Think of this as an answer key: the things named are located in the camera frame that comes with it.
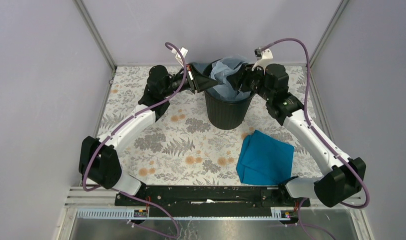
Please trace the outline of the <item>black plastic trash bin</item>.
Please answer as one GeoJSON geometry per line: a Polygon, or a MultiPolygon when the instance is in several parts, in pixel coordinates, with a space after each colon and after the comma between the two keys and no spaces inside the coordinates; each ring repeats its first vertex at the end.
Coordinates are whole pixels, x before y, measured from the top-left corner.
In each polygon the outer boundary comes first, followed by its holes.
{"type": "Polygon", "coordinates": [[[245,63],[241,57],[226,57],[208,64],[203,70],[204,76],[218,83],[204,92],[209,121],[218,129],[232,130],[242,124],[255,95],[251,91],[234,90],[227,80],[245,63]]]}

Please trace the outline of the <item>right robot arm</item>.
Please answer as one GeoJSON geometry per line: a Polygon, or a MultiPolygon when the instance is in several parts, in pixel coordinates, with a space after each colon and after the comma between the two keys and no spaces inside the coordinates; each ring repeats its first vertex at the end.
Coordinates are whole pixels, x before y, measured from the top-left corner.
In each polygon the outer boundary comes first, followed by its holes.
{"type": "Polygon", "coordinates": [[[307,107],[289,92],[289,75],[283,65],[269,64],[266,68],[244,63],[238,71],[226,78],[234,90],[252,92],[266,101],[266,109],[281,126],[291,132],[313,157],[322,177],[291,177],[280,184],[278,201],[284,206],[297,199],[318,199],[327,207],[342,204],[349,197],[364,191],[366,207],[370,195],[363,181],[365,162],[351,158],[329,139],[308,116],[307,107]]]}

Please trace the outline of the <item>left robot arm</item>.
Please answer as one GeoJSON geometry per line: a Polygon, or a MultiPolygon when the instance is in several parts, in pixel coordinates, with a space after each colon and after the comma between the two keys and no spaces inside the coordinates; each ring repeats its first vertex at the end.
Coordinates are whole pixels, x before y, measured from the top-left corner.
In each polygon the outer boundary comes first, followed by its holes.
{"type": "Polygon", "coordinates": [[[145,191],[140,188],[143,183],[122,170],[120,152],[163,116],[174,95],[182,91],[200,93],[217,84],[210,75],[199,72],[193,63],[176,74],[170,74],[163,65],[151,67],[143,96],[132,113],[107,133],[83,140],[79,162],[83,189],[90,192],[103,187],[124,192],[131,204],[141,205],[146,198],[145,191]]]}

